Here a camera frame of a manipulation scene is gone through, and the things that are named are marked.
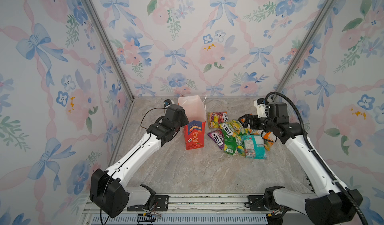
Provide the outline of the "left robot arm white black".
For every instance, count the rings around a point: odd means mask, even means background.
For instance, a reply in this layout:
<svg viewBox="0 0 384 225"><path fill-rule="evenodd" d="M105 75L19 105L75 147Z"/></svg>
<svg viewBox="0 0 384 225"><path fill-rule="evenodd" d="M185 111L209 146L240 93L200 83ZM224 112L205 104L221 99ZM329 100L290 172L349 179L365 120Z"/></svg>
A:
<svg viewBox="0 0 384 225"><path fill-rule="evenodd" d="M146 185L131 188L127 185L145 161L189 123L182 106L169 104L163 110L165 115L146 128L142 138L125 156L105 171L98 169L92 174L90 200L100 208L101 214L115 218L130 207L153 210L154 190Z"/></svg>

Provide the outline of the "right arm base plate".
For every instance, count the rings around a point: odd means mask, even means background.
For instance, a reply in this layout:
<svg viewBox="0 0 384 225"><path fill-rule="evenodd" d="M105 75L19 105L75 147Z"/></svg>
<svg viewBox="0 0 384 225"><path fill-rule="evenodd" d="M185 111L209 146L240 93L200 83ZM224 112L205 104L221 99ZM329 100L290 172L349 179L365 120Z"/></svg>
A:
<svg viewBox="0 0 384 225"><path fill-rule="evenodd" d="M280 205L267 205L264 195L249 195L247 199L248 201L244 203L244 206L250 209L251 212L278 213L288 209Z"/></svg>

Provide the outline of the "red pink paper bag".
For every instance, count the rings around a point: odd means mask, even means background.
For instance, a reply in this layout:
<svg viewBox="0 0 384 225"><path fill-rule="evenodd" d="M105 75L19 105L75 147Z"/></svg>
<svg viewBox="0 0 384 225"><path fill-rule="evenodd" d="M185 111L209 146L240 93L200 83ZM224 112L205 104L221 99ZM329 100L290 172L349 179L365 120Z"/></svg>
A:
<svg viewBox="0 0 384 225"><path fill-rule="evenodd" d="M201 97L198 95L179 97L178 105L183 107L189 121L183 127L186 150L203 148L207 115Z"/></svg>

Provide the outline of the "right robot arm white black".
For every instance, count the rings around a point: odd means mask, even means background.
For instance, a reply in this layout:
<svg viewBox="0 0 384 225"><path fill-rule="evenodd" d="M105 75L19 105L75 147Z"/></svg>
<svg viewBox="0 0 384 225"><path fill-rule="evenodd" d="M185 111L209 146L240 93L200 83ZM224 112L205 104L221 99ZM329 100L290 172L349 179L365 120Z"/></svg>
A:
<svg viewBox="0 0 384 225"><path fill-rule="evenodd" d="M363 197L342 182L325 163L312 145L303 120L290 122L287 104L271 102L256 106L256 115L244 115L239 122L246 129L272 133L295 156L312 187L309 195L290 191L283 186L267 188L261 204L272 211L271 219L281 219L286 212L306 215L315 225L336 225L350 222L359 216L362 224L368 222L360 208Z"/></svg>

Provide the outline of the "teal white snack bag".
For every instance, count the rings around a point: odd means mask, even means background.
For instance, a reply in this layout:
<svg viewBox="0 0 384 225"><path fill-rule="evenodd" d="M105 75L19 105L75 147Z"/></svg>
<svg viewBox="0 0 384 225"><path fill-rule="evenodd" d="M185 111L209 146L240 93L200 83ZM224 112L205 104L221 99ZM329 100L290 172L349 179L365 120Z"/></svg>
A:
<svg viewBox="0 0 384 225"><path fill-rule="evenodd" d="M267 159L264 140L260 135L248 135L242 137L245 150L245 158L265 160Z"/></svg>

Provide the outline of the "yellow green Fox's candy bag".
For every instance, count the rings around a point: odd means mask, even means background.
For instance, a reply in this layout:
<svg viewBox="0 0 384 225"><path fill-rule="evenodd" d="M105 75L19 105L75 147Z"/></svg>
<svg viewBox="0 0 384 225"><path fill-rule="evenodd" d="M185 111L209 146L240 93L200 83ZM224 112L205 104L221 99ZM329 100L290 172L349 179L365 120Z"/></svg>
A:
<svg viewBox="0 0 384 225"><path fill-rule="evenodd" d="M235 138L237 136L242 136L247 133L246 129L242 126L242 124L236 120L221 123L219 125L219 128L221 129L224 138Z"/></svg>

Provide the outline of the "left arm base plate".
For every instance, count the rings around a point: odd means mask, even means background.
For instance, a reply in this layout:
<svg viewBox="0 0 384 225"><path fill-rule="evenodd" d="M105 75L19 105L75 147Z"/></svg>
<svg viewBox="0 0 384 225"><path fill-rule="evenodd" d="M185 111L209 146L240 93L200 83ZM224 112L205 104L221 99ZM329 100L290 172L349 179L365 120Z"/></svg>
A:
<svg viewBox="0 0 384 225"><path fill-rule="evenodd" d="M151 196L145 205L127 207L128 212L166 212L169 207L168 195Z"/></svg>

